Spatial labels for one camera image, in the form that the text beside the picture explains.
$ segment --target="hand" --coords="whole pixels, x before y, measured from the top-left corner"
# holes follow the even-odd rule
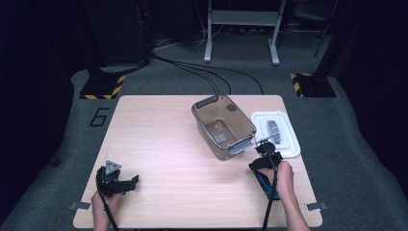
[[[261,168],[258,170],[259,172],[263,173],[269,180],[270,183],[273,182],[274,172],[271,168]],[[279,193],[281,199],[286,199],[290,195],[294,194],[293,191],[293,168],[292,166],[283,161],[278,166],[278,183],[276,185],[276,190]]]
[[[112,197],[105,196],[105,202],[111,210],[112,216],[115,215],[117,205],[119,204],[122,193],[114,194]],[[93,214],[93,230],[94,231],[107,231],[109,228],[109,218],[106,214],[103,202],[98,192],[93,194],[92,199],[92,214]]]
[[[261,168],[258,170],[259,172],[263,173],[269,180],[269,182],[273,182],[274,172],[273,169],[270,168]],[[276,190],[279,193],[281,198],[285,216],[286,216],[286,223],[288,226],[288,230],[292,231],[300,231],[310,230],[305,218],[303,217],[299,204],[297,203],[296,195],[294,194],[293,189],[293,169],[292,166],[288,162],[281,162],[278,166],[277,171],[277,185]]]

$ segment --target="cable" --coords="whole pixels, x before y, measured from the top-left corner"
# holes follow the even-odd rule
[[[187,72],[189,72],[189,73],[191,73],[191,74],[197,75],[197,76],[200,77],[200,78],[203,78],[203,79],[206,80],[208,83],[210,83],[211,87],[213,88],[213,91],[214,91],[215,95],[219,95],[219,89],[218,89],[217,85],[216,85],[211,79],[209,79],[209,78],[207,78],[207,77],[205,77],[205,76],[203,76],[203,75],[200,75],[200,74],[198,74],[198,73],[195,73],[195,72],[192,72],[192,71],[190,71],[190,70],[187,70],[187,69],[183,68],[182,66],[180,66],[179,64],[173,64],[173,65],[176,66],[176,67],[179,67],[179,68],[181,68],[181,69],[184,69],[184,70],[186,70]]]
[[[222,80],[228,86],[228,94],[231,94],[231,86],[228,84],[228,82],[224,78],[222,78],[221,76],[215,74],[214,72],[211,72],[211,71],[208,71],[208,70],[205,70],[205,69],[200,69],[200,68],[196,68],[196,67],[187,66],[185,64],[178,64],[177,62],[174,62],[174,61],[171,61],[171,60],[168,60],[168,59],[156,56],[156,55],[153,55],[153,57],[158,59],[158,60],[170,63],[170,64],[177,64],[179,66],[183,66],[183,67],[191,68],[191,69],[195,69],[195,70],[200,70],[200,71],[204,71],[204,72],[207,72],[209,74],[215,75],[216,77],[218,77],[220,80]]]
[[[278,178],[277,178],[278,167],[275,166],[275,164],[273,163],[270,156],[269,156],[269,159],[270,159],[270,162],[272,163],[272,166],[273,166],[273,182],[272,182],[272,191],[270,192],[270,197],[269,197],[269,201],[268,201],[267,211],[265,212],[264,226],[262,228],[263,231],[267,231],[267,228],[268,228],[268,218],[269,218],[269,214],[270,214],[270,208],[272,207],[273,196],[275,195],[276,185],[277,185],[277,182],[278,182]]]
[[[250,74],[247,74],[247,73],[235,70],[235,69],[229,69],[229,68],[224,68],[224,67],[214,67],[214,66],[202,65],[202,64],[190,64],[190,63],[185,63],[185,62],[180,62],[180,61],[173,61],[173,60],[165,59],[165,58],[162,58],[162,57],[158,57],[155,54],[152,54],[152,57],[156,58],[156,59],[158,59],[158,58],[162,59],[162,61],[173,62],[173,63],[177,63],[177,64],[187,64],[187,65],[194,65],[194,66],[200,66],[200,67],[206,67],[206,68],[212,68],[212,69],[221,69],[221,70],[228,70],[228,71],[237,72],[237,73],[240,73],[242,75],[246,75],[246,76],[250,77],[251,79],[253,79],[257,83],[257,85],[259,86],[259,88],[261,90],[261,94],[264,94],[264,90],[262,89],[261,84],[259,83],[259,81],[255,77],[253,77]]]
[[[99,175],[100,175],[101,170],[102,170],[102,168],[100,168],[100,169],[96,172],[96,179],[95,179],[95,181],[96,181],[96,189],[98,190],[98,194],[99,194],[99,196],[101,197],[101,200],[102,200],[102,203],[103,203],[103,207],[104,207],[104,209],[105,209],[106,214],[108,215],[108,219],[109,219],[109,221],[111,222],[112,227],[114,228],[114,231],[118,231],[119,228],[117,228],[117,224],[116,224],[116,222],[115,222],[114,216],[112,216],[111,209],[109,208],[109,205],[108,205],[108,204],[106,203],[106,201],[105,201],[105,195],[101,192],[101,190],[100,190],[100,188],[99,188],[99,183],[98,183],[98,180],[99,180],[99,179],[98,179],[98,178],[99,178]]]
[[[196,76],[198,76],[198,77],[200,77],[200,78],[206,80],[206,81],[210,84],[210,86],[213,88],[213,91],[215,92],[215,94],[216,94],[216,95],[219,95],[219,89],[218,89],[217,85],[216,85],[212,80],[210,80],[209,78],[207,78],[207,77],[205,77],[205,76],[203,76],[203,75],[201,75],[201,74],[195,73],[195,72],[193,72],[193,71],[187,69],[187,68],[191,68],[191,67],[185,66],[185,65],[183,65],[183,64],[177,64],[176,62],[173,62],[173,61],[167,60],[167,59],[165,59],[165,58],[156,56],[155,54],[152,54],[152,57],[153,57],[153,58],[156,58],[157,60],[160,60],[160,61],[163,61],[163,62],[172,64],[172,65],[174,65],[174,66],[176,66],[176,67],[178,67],[178,68],[181,68],[181,69],[183,69],[183,70],[185,70],[185,71],[187,71],[187,72],[189,72],[189,73],[191,73],[191,74],[194,74],[194,75],[196,75]]]

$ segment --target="brown plastic bin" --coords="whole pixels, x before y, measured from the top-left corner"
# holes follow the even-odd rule
[[[226,161],[252,146],[256,128],[226,95],[214,95],[191,107],[198,131],[216,157]]]

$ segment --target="handheld controller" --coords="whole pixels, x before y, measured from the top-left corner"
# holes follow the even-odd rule
[[[279,200],[278,192],[273,190],[273,186],[268,178],[263,173],[259,172],[258,169],[278,167],[283,158],[280,152],[275,151],[275,145],[268,141],[268,139],[259,141],[259,144],[260,145],[255,149],[262,157],[249,164],[249,169],[251,169],[252,173],[255,175],[267,198]]]

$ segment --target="wooden table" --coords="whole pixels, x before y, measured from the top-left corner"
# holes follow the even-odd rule
[[[140,181],[121,199],[115,221],[120,228],[261,228],[268,200],[248,168],[259,155],[255,145],[219,161],[199,135],[191,106],[205,95],[122,96],[82,197],[90,203],[96,171],[107,160],[122,165],[119,180]],[[230,95],[250,117],[257,111],[286,112],[276,95]],[[289,160],[303,216],[320,226],[320,211],[301,155]],[[92,212],[79,209],[77,228],[92,228]],[[269,227],[286,226],[280,201],[274,201]]]

